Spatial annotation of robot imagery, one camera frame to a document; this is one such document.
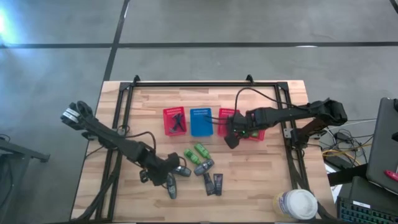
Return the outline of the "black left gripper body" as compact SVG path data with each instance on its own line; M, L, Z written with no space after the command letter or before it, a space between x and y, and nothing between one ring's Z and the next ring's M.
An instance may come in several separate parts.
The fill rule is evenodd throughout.
M146 158L145 168L148 170L148 177L155 186L166 182L169 172L180 165L180 158L176 152L168 154L166 160L161 159L153 153Z

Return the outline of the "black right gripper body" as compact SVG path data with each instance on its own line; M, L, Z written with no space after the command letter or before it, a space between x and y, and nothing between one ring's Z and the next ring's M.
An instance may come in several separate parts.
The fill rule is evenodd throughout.
M236 111L228 117L228 136L232 136L233 138L251 138L253 132L253 111L246 111L245 115Z

